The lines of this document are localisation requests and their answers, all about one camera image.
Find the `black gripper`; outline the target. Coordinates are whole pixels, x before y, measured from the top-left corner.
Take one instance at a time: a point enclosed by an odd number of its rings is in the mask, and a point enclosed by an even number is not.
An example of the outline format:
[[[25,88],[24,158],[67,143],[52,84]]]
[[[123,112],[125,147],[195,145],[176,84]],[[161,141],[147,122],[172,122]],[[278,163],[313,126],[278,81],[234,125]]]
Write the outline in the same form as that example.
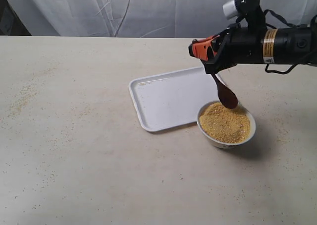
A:
[[[189,54],[204,61],[207,74],[217,74],[237,64],[261,64],[265,33],[266,28],[251,32],[239,23],[230,24],[218,35],[194,39]]]

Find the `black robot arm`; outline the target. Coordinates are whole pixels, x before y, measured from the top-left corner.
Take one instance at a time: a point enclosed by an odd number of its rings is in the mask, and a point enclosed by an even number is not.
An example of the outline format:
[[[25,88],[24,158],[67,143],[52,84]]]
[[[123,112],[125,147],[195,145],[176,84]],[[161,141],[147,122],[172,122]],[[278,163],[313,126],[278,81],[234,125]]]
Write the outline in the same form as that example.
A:
[[[250,31],[232,23],[222,32],[202,40],[194,39],[189,55],[199,59],[207,74],[217,74],[238,64],[289,65],[288,74],[299,64],[317,64],[317,18],[307,25],[290,28],[257,27]]]

